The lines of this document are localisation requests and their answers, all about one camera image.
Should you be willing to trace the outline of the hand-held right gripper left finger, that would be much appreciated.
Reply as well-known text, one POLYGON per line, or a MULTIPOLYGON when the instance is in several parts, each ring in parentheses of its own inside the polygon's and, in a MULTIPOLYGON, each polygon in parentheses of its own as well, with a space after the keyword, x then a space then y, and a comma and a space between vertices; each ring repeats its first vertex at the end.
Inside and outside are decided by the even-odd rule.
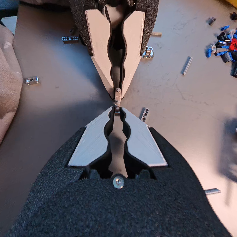
POLYGON ((85 131, 72 154, 68 167, 89 167, 96 170, 108 170, 112 161, 108 136, 113 130, 114 107, 86 125, 85 131))

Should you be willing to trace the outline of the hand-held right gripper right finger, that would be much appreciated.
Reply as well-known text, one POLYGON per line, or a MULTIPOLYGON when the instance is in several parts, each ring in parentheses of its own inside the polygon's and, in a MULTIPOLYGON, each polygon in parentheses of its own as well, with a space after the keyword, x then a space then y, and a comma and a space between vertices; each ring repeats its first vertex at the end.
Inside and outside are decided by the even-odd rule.
POLYGON ((146 123, 124 107, 121 107, 121 121, 126 136, 123 156, 126 170, 168 166, 146 123))

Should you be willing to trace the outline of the grey desk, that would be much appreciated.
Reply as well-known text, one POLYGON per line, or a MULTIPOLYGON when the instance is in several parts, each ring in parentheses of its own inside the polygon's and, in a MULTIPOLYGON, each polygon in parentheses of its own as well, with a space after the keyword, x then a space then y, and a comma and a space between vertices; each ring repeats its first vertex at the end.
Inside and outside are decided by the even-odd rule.
MULTIPOLYGON (((237 79, 231 63, 205 49, 220 28, 237 22, 237 10, 223 0, 160 0, 154 58, 141 60, 121 105, 140 117, 150 109, 154 127, 189 162, 216 214, 237 236, 237 79), (215 17, 212 26, 208 19, 215 17), (188 56, 193 60, 185 75, 188 56)), ((72 15, 21 4, 14 49, 23 78, 18 110, 0 146, 0 236, 15 222, 37 175, 48 159, 78 129, 113 105, 87 52, 79 43, 64 44, 72 15)))

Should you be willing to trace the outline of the pile of blue brick pieces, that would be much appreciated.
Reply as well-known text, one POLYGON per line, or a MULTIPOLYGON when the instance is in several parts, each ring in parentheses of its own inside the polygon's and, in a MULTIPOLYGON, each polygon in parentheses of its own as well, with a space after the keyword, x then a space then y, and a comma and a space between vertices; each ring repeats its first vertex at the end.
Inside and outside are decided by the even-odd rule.
POLYGON ((237 78, 237 29, 230 29, 230 25, 223 26, 216 39, 215 43, 207 47, 205 56, 210 58, 214 55, 224 63, 231 63, 230 75, 237 78))

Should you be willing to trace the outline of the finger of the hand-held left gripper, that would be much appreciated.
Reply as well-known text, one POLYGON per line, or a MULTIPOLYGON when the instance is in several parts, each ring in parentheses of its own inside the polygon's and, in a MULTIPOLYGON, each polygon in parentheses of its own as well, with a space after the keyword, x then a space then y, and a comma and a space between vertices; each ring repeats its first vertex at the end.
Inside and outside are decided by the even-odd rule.
POLYGON ((111 40, 111 21, 107 9, 104 9, 104 12, 105 15, 98 9, 85 10, 85 16, 92 49, 91 59, 109 96, 114 99, 114 83, 111 77, 112 63, 108 50, 111 40))
POLYGON ((125 44, 120 67, 119 85, 122 99, 141 60, 145 15, 145 12, 135 10, 122 22, 122 36, 125 44))

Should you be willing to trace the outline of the grey double-loop brick connector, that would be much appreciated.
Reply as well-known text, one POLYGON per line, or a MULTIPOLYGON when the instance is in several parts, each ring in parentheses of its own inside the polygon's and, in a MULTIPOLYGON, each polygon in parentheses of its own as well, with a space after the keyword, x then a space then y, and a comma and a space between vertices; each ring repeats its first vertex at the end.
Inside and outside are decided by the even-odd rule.
POLYGON ((142 58, 153 58, 154 57, 153 48, 150 46, 146 46, 145 51, 141 57, 142 58))

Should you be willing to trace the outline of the small silver brick connector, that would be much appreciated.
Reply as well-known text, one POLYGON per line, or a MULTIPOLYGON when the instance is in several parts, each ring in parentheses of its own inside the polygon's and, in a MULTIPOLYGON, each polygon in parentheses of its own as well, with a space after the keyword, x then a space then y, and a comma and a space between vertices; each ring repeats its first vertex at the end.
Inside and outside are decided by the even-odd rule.
POLYGON ((25 84, 27 85, 33 85, 33 84, 38 84, 38 83, 40 83, 40 79, 38 76, 25 79, 25 84))

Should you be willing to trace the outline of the grey brick beam assembly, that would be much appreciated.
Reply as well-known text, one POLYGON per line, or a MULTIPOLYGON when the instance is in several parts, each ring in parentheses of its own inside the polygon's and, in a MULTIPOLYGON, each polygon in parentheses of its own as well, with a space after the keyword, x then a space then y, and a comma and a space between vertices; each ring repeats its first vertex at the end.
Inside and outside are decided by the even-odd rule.
POLYGON ((120 103, 121 103, 121 89, 120 88, 116 88, 114 99, 115 99, 114 115, 120 116, 120 103))

